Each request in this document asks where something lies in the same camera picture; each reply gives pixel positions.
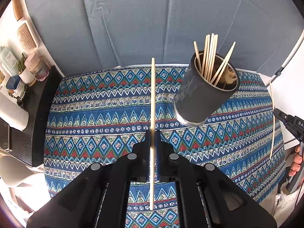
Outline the person's right hand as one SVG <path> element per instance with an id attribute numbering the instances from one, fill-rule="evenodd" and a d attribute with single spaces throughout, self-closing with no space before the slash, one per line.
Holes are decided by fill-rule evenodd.
<path id="1" fill-rule="evenodd" d="M 295 147 L 295 153 L 293 154 L 293 161 L 291 163 L 291 168 L 289 170 L 288 176 L 293 177 L 297 172 L 300 171 L 300 164 L 303 161 L 303 157 L 299 154 L 301 146 Z"/>

